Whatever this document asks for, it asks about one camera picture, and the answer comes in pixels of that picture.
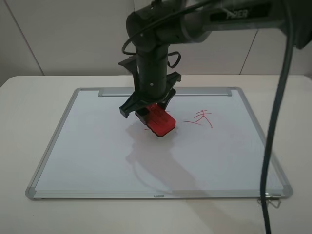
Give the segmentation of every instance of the white wall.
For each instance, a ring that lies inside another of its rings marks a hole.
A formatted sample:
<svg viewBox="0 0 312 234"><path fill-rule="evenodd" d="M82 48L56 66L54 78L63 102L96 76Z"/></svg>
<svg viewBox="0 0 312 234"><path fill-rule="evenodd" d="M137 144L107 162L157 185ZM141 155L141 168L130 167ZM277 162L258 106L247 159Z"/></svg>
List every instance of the white wall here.
<svg viewBox="0 0 312 234"><path fill-rule="evenodd" d="M281 72L286 37L277 29L261 29L246 59L242 74L278 75ZM312 42L304 49L294 49L292 75L312 74Z"/></svg>
<svg viewBox="0 0 312 234"><path fill-rule="evenodd" d="M22 34L0 0L0 86L14 76L41 76Z"/></svg>
<svg viewBox="0 0 312 234"><path fill-rule="evenodd" d="M132 0L7 0L46 75L124 75Z"/></svg>
<svg viewBox="0 0 312 234"><path fill-rule="evenodd" d="M12 76L124 75L125 22L150 0L0 0L0 85ZM27 47L29 43L34 53ZM201 44L172 45L182 74L279 74L285 37L278 30L213 32ZM312 74L312 43L295 50L291 74Z"/></svg>

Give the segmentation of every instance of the whiteboard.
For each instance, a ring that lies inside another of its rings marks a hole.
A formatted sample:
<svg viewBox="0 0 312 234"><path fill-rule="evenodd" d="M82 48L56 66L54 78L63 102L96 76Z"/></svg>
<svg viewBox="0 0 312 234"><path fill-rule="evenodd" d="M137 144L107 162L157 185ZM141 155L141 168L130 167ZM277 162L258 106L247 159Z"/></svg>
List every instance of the whiteboard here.
<svg viewBox="0 0 312 234"><path fill-rule="evenodd" d="M180 88L157 137L119 112L127 88L78 89L26 190L30 198L259 197L263 133L238 88ZM275 156L267 192L290 196Z"/></svg>

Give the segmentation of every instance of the black cable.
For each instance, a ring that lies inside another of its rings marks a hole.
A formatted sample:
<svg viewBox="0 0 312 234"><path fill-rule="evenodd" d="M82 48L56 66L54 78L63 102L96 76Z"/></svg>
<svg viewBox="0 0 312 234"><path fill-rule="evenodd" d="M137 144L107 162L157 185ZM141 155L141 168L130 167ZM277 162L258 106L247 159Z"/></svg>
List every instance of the black cable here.
<svg viewBox="0 0 312 234"><path fill-rule="evenodd" d="M204 1L204 2L201 2L201 3L197 3L197 4L194 4L192 6L189 6L189 7L186 7L186 8L183 8L182 10L180 11L177 11L177 12L174 12L172 14L169 14L163 18L160 18L152 23L150 23L149 25L145 26L144 28L142 28L141 30L137 31L135 34L133 34L129 39L126 40L126 42L124 43L121 51L125 54L125 55L135 55L134 52L127 52L125 51L125 49L127 48L127 46L130 44L130 42L132 42L133 38L135 38L136 36L146 32L147 30L150 30L150 29L153 29L155 27L158 27L160 26L161 24L163 24L164 22L168 21L168 20L172 20L174 18L177 18L177 17L181 17L185 14L188 14L188 13L191 13L193 12L194 10L200 8L200 7L203 7L203 6L206 6L208 4L214 4L214 3L217 3L219 2L220 0L207 0L207 1Z"/></svg>
<svg viewBox="0 0 312 234"><path fill-rule="evenodd" d="M268 176L268 168L272 153L272 145L275 134L276 122L278 119L278 113L281 107L281 102L283 99L285 86L288 78L289 68L292 61L293 56L293 46L294 46L294 25L293 18L291 13L291 8L288 4L288 0L283 0L284 13L286 18L286 28L287 28L287 42L286 42L286 50L284 54L284 62L281 71L281 75L279 78L277 91L275 94L275 100L272 108L270 124L268 129L268 135L266 140L266 147L263 157L263 165L261 172L261 180L260 180L260 198L261 198L261 206L263 212L263 219L265 224L266 234L271 234L270 227L270 219L268 213L268 207L266 203L266 185L267 185L267 176Z"/></svg>
<svg viewBox="0 0 312 234"><path fill-rule="evenodd" d="M175 61L175 63L173 65L171 65L170 62L167 61L167 65L170 68L175 68L179 64L179 62L181 61L181 54L180 54L180 52L178 52L178 51L171 52L171 53L168 54L168 57L169 56L173 56L173 55L177 55L177 59L176 59L176 61Z"/></svg>

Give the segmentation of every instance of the table surface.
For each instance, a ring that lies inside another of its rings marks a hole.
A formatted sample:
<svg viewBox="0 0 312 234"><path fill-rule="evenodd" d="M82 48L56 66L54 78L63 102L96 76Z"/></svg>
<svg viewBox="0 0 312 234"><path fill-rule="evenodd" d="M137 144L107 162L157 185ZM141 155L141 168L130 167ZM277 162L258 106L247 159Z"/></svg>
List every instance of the table surface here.
<svg viewBox="0 0 312 234"><path fill-rule="evenodd" d="M177 86L241 87L266 132L278 76L182 76ZM42 200L24 192L76 88L129 87L130 76L14 77L0 88L0 233L263 234L255 199ZM312 81L290 76L274 151L293 188L272 231L310 234Z"/></svg>

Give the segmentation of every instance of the red object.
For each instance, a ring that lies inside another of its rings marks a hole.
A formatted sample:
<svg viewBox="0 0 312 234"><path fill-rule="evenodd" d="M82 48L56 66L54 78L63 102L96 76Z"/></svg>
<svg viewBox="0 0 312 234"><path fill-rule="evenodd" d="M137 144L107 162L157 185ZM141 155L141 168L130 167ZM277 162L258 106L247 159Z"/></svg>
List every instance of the red object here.
<svg viewBox="0 0 312 234"><path fill-rule="evenodd" d="M146 125L158 136L163 137L176 127L176 120L157 104L147 109L150 111Z"/></svg>

